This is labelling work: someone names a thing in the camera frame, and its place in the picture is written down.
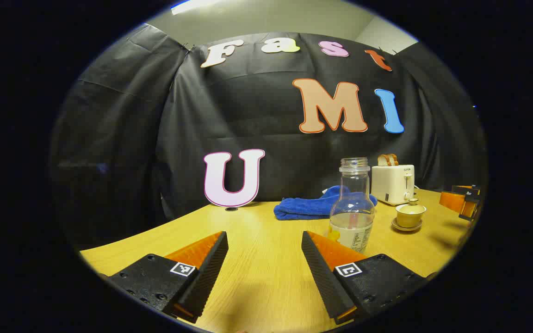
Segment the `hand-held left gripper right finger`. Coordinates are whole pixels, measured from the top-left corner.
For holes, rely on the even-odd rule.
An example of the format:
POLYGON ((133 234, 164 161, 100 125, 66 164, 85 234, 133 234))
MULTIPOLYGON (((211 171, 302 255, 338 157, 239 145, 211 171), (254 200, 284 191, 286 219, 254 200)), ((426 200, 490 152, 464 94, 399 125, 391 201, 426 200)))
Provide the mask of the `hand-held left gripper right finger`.
POLYGON ((302 251, 328 316, 336 324, 365 320, 427 284, 387 254, 366 257, 330 238, 305 230, 302 251))

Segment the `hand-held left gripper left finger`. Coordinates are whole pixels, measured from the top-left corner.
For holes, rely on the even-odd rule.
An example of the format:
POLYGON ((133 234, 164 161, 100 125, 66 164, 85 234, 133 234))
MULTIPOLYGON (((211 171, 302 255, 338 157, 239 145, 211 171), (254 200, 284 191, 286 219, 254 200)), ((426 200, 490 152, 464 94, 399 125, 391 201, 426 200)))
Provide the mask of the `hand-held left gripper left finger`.
POLYGON ((148 253, 102 278, 148 308, 195 324, 228 250, 228 234, 222 230, 169 255, 148 253))

